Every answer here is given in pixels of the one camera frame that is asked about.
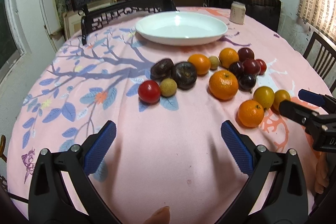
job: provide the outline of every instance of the table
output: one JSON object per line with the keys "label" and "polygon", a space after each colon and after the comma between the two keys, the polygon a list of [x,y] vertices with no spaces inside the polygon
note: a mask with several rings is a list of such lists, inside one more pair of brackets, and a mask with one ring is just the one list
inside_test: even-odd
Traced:
{"label": "table", "polygon": [[[34,163],[45,147],[65,151],[97,133],[107,120],[117,125],[117,137],[98,171],[90,179],[103,200],[124,223],[143,223],[157,209],[170,207],[170,223],[215,223],[247,180],[220,134],[221,123],[231,120],[240,133],[271,151],[298,151],[309,196],[313,189],[317,154],[304,129],[271,110],[256,129],[236,122],[239,105],[252,98],[238,91],[233,100],[220,102],[207,93],[210,72],[189,91],[157,105],[142,104],[137,88],[150,77],[150,68],[162,58],[187,60],[193,53],[218,55],[225,47],[248,46],[268,69],[257,86],[288,90],[300,102],[300,89],[330,94],[308,62],[278,34],[246,17],[244,25],[229,22],[229,10],[181,8],[223,20],[229,27],[221,40],[197,47],[171,47],[144,40],[135,33],[140,14],[90,35],[88,45],[73,37],[58,51],[24,100],[8,150],[8,188],[28,198]],[[65,182],[76,208],[81,207],[69,178]],[[268,188],[271,179],[267,180]],[[262,206],[267,189],[254,211]],[[27,205],[16,202],[27,216]]]}

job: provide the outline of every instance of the red cherry tomato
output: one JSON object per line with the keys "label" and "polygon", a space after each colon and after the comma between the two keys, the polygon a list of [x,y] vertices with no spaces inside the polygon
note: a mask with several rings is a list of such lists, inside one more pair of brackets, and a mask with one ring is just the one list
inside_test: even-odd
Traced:
{"label": "red cherry tomato", "polygon": [[145,103],[156,103],[161,96],[160,86],[153,80],[145,81],[139,86],[138,94]]}
{"label": "red cherry tomato", "polygon": [[266,65],[265,61],[263,61],[261,59],[257,59],[256,61],[258,61],[258,63],[260,64],[260,68],[261,68],[259,75],[264,75],[265,71],[267,69],[267,65]]}

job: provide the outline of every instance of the human hand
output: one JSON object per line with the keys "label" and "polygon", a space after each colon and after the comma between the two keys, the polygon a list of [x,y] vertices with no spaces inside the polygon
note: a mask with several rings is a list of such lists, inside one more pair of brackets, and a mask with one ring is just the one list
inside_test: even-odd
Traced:
{"label": "human hand", "polygon": [[169,222],[170,222],[169,206],[166,206],[157,210],[143,224],[169,224]]}
{"label": "human hand", "polygon": [[315,191],[323,194],[324,188],[329,185],[327,154],[322,152],[318,163],[316,164]]}

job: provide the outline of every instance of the white plate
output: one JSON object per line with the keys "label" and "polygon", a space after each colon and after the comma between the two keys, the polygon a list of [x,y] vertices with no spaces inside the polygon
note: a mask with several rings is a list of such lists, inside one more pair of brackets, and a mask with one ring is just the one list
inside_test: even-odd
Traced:
{"label": "white plate", "polygon": [[144,38],[165,45],[195,46],[214,42],[227,32],[221,20],[192,12],[161,12],[135,26]]}

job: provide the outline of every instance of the jar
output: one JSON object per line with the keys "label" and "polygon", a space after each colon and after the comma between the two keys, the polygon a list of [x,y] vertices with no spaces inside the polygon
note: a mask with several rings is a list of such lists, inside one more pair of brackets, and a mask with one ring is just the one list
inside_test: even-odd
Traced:
{"label": "jar", "polygon": [[234,1],[231,5],[230,21],[236,24],[243,25],[245,19],[246,7],[245,4]]}

